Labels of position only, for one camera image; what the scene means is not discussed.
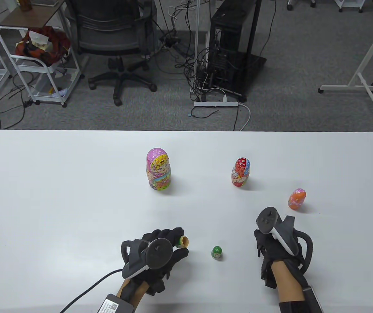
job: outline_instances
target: hand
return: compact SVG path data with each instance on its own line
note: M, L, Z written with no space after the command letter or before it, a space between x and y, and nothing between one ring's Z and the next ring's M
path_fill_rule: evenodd
M273 238L272 234L262 234L261 231L255 230L254 236L257 240L258 256L260 257L260 254L262 254L264 257L261 268L261 279L265 281L266 286L276 288L276 280L271 269L274 261L290 259L297 268L305 264L301 244L298 243L298 255L293 256L285 250L278 240ZM295 234L294 238L298 242L298 237Z
M183 236L183 232L183 229L180 227L174 228L173 230L165 229L161 231L158 229L151 233L144 234L142 240L153 241L157 238L166 238L170 241L172 246L175 246L179 242L180 237ZM155 295L156 292L160 293L165 289L163 277L166 275L166 279L169 279L170 271L172 270L173 266L181 259L186 258L188 253L189 250L186 248L177 249L173 252L172 258L164 267L157 270L145 270L132 279L136 280L138 283L143 281L148 283L150 286L147 290L148 294Z

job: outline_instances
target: qr code label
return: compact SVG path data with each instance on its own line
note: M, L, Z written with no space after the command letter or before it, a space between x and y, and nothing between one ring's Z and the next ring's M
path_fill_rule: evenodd
M115 313L118 308L118 304L115 302L105 299L98 313Z

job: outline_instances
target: chair backrest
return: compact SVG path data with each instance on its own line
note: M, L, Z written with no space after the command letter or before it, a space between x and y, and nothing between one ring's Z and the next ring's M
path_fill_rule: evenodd
M80 52L134 52L139 48L137 0L66 0L66 4L72 40L78 41Z

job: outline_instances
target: office chair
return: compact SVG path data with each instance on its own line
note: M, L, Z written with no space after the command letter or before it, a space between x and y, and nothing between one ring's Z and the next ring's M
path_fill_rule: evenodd
M116 106L122 105L124 81L140 82L150 91L157 91L155 84L133 73L140 67L149 69L148 47L154 47L155 40L152 17L153 13L156 14L156 6L153 0L144 0L143 3L137 0L66 0L66 4L65 15L78 53L117 57L108 60L111 71L88 79L91 90L97 88L97 82L116 80L113 94ZM125 70L121 56L130 54L141 54L146 58Z

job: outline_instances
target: power strip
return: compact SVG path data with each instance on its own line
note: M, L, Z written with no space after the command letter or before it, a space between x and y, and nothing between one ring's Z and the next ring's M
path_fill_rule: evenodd
M227 106L227 107L234 107L238 106L238 102L222 102L222 101L205 101L205 102L194 102L194 106Z

